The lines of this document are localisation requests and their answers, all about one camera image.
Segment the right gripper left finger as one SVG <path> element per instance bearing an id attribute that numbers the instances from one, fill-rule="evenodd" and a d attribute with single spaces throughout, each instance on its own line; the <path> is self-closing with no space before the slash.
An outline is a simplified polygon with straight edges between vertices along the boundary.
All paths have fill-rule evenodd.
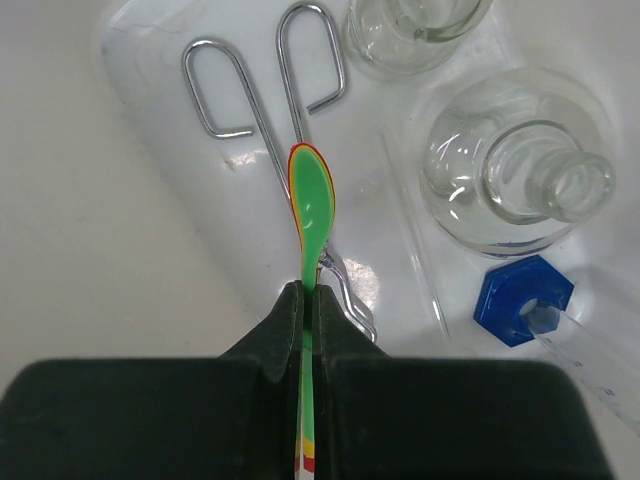
<path id="1" fill-rule="evenodd" d="M 302 285 L 289 282 L 268 315 L 218 358 L 235 374 L 225 397 L 241 445 L 234 465 L 245 479 L 299 477 L 303 313 Z"/>

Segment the glass stirring rod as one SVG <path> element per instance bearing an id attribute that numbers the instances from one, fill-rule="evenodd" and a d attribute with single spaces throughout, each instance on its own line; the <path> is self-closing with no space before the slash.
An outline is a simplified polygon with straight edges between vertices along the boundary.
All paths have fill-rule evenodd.
<path id="1" fill-rule="evenodd" d="M 379 132 L 379 138 L 384 151 L 385 168 L 390 176 L 390 183 L 398 203 L 403 228 L 406 232 L 411 265 L 420 291 L 421 302 L 424 308 L 433 316 L 442 342 L 448 344 L 451 337 L 442 311 L 441 302 L 430 276 L 429 256 L 427 255 L 418 225 L 415 222 L 415 212 L 408 190 L 392 158 L 392 138 L 390 137 L 389 131 L 385 129 Z"/>

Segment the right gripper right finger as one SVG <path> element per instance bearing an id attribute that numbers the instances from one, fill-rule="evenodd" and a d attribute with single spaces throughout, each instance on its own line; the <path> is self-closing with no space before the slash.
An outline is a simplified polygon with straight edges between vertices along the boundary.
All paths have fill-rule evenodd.
<path id="1" fill-rule="evenodd" d="M 312 293 L 312 375 L 316 479 L 331 479 L 344 458 L 340 443 L 357 439 L 362 421 L 379 421 L 373 370 L 388 359 L 356 328 L 333 290 L 318 285 Z"/>

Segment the white plastic bin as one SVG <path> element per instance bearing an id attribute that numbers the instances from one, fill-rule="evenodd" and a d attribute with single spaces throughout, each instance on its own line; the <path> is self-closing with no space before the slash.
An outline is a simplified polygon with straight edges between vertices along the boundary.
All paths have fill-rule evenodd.
<path id="1" fill-rule="evenodd" d="M 284 1 L 5 1 L 1 5 L 1 363 L 220 353 L 299 275 L 288 202 L 261 136 L 199 121 L 181 63 L 215 37 L 244 60 L 274 142 L 295 140 L 276 53 Z M 639 359 L 639 5 L 496 1 L 451 58 L 372 78 L 305 116 L 336 185 L 336 256 L 398 356 L 533 357 L 472 317 L 496 260 L 460 246 L 419 187 L 433 122 L 460 91 L 516 68 L 588 87 L 611 122 L 609 204 L 547 248 L 568 312 Z M 410 196 L 451 340 L 421 302 L 379 132 Z"/>

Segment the glass funnel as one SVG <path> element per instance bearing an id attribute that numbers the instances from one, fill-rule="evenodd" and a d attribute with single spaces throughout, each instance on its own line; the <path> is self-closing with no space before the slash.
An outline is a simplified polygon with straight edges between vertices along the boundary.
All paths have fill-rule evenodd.
<path id="1" fill-rule="evenodd" d="M 433 122 L 423 202 L 468 249 L 537 253 L 611 201 L 610 134 L 602 102 L 579 81 L 546 68 L 495 74 L 459 92 Z"/>

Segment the blue handled brush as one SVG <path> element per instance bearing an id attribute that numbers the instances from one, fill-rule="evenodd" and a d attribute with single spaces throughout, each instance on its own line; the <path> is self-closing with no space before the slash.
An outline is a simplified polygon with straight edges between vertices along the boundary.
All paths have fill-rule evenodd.
<path id="1" fill-rule="evenodd" d="M 537 341 L 635 434 L 639 372 L 567 313 L 575 284 L 539 255 L 488 271 L 473 318 L 509 347 Z"/>

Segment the small glass beaker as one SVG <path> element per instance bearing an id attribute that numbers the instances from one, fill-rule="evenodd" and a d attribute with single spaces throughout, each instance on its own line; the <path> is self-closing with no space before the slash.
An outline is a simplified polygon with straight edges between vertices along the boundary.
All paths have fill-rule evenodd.
<path id="1" fill-rule="evenodd" d="M 487 15 L 490 1 L 351 1 L 346 54 L 375 79 L 413 76 L 447 61 Z"/>

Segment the green plastic spatula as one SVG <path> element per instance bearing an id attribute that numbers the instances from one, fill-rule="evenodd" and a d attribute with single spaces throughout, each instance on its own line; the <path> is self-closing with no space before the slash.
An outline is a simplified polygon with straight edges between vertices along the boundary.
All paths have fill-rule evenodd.
<path id="1" fill-rule="evenodd" d="M 301 283 L 304 313 L 300 383 L 300 447 L 302 468 L 315 473 L 315 422 L 312 373 L 312 294 L 318 278 L 320 256 L 335 218 L 335 191 L 328 166 L 309 143 L 298 143 L 290 151 L 288 186 L 301 251 Z"/>

